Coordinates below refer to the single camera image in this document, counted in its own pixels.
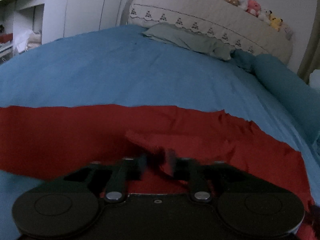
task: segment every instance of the red cloth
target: red cloth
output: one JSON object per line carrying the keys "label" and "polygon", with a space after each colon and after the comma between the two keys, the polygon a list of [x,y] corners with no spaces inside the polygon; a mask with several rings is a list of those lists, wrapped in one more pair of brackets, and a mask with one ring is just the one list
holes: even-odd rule
{"label": "red cloth", "polygon": [[[53,179],[90,162],[114,162],[174,149],[204,164],[225,161],[313,203],[301,153],[265,134],[254,122],[224,111],[205,113],[175,106],[117,105],[0,108],[0,169]],[[130,192],[174,193],[185,187],[147,171]],[[298,236],[314,239],[312,228]]]}
{"label": "red cloth", "polygon": [[0,34],[0,43],[6,43],[13,40],[13,33]]}

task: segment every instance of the white plush toy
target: white plush toy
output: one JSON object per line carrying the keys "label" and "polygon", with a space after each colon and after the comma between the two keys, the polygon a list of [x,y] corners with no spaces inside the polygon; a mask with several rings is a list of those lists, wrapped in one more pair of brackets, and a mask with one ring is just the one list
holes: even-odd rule
{"label": "white plush toy", "polygon": [[258,19],[266,22],[267,24],[270,24],[270,20],[269,20],[270,14],[272,14],[272,11],[267,9],[262,9],[260,14],[258,15]]}
{"label": "white plush toy", "polygon": [[242,10],[246,11],[248,9],[248,0],[238,0],[239,6]]}

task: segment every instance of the light green pillowcase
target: light green pillowcase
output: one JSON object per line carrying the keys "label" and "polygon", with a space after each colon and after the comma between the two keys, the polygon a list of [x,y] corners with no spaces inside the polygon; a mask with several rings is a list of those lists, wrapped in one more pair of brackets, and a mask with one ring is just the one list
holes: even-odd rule
{"label": "light green pillowcase", "polygon": [[202,33],[193,33],[168,23],[156,24],[142,34],[156,41],[173,44],[224,61],[231,59],[230,53],[234,50],[233,47],[216,38],[210,38]]}

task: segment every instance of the blue bedsheet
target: blue bedsheet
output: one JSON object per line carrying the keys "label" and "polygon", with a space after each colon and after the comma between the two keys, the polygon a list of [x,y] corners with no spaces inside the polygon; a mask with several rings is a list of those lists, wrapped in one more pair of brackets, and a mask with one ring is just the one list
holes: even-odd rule
{"label": "blue bedsheet", "polygon": [[[316,152],[286,109],[251,74],[183,48],[149,40],[127,25],[45,44],[0,66],[0,107],[175,105],[253,120],[302,152],[320,204]],[[0,172],[0,239],[19,233],[10,209],[39,180]]]}

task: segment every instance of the embroidered pattern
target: embroidered pattern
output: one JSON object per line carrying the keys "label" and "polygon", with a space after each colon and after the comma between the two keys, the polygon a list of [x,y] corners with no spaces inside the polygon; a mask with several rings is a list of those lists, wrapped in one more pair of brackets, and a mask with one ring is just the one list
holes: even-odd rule
{"label": "embroidered pattern", "polygon": [[145,17],[147,17],[147,18],[151,18],[151,13],[150,13],[150,11],[147,11],[147,13],[146,13]]}
{"label": "embroidered pattern", "polygon": [[181,18],[178,18],[176,24],[178,24],[178,25],[183,25]]}
{"label": "embroidered pattern", "polygon": [[209,33],[209,34],[211,34],[211,35],[214,35],[214,31],[213,31],[212,27],[208,30],[207,33]]}
{"label": "embroidered pattern", "polygon": [[164,13],[162,14],[160,20],[162,20],[162,21],[167,21],[167,17],[165,17],[165,14],[164,14]]}
{"label": "embroidered pattern", "polygon": [[198,25],[197,25],[196,22],[193,24],[193,26],[191,27],[191,29],[199,30],[199,27],[198,27]]}
{"label": "embroidered pattern", "polygon": [[237,42],[236,42],[236,46],[241,47],[240,40],[237,40]]}
{"label": "embroidered pattern", "polygon": [[250,47],[249,47],[248,52],[250,52],[250,53],[253,53],[253,52],[254,52],[254,51],[253,51],[253,46],[250,46]]}
{"label": "embroidered pattern", "polygon": [[225,34],[222,36],[222,38],[227,41],[227,40],[228,40],[228,35],[225,33]]}

